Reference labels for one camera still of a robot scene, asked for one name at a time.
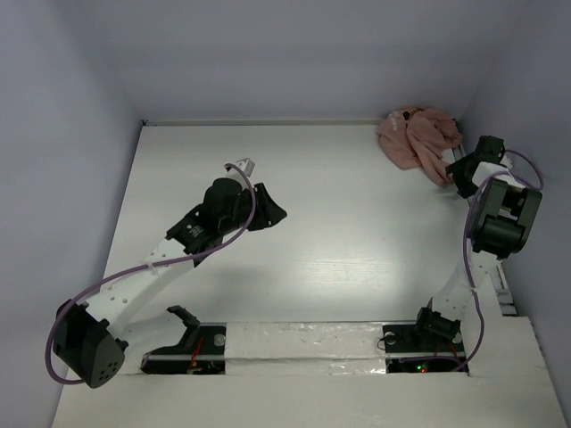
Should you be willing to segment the pink printed t shirt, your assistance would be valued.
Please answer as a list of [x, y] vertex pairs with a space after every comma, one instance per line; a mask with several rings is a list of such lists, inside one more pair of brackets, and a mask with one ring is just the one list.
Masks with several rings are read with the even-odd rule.
[[392, 111], [377, 127], [377, 139], [386, 157], [399, 169], [421, 169], [440, 187], [451, 179], [443, 153], [463, 141], [456, 121], [436, 108], [406, 107]]

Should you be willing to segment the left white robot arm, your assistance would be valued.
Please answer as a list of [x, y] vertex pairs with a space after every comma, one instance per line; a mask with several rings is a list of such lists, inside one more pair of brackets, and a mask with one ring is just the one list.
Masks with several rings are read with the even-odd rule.
[[125, 361], [125, 331], [131, 319], [167, 285], [197, 268], [228, 243], [234, 232], [273, 227], [287, 213], [264, 184], [223, 177], [213, 181], [202, 203], [167, 232], [139, 266], [117, 273], [87, 298], [65, 301], [56, 311], [47, 352], [57, 356], [95, 389], [113, 378]]

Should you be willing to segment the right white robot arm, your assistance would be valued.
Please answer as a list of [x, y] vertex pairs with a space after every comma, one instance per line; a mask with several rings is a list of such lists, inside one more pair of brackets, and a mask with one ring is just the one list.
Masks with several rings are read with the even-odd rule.
[[542, 201], [542, 189], [510, 172], [507, 150], [495, 136], [480, 136], [470, 154], [447, 166], [459, 196], [470, 202], [463, 228], [461, 260], [445, 286], [420, 309], [410, 328], [412, 342], [430, 350], [460, 332], [465, 307], [477, 288], [510, 255], [520, 252]]

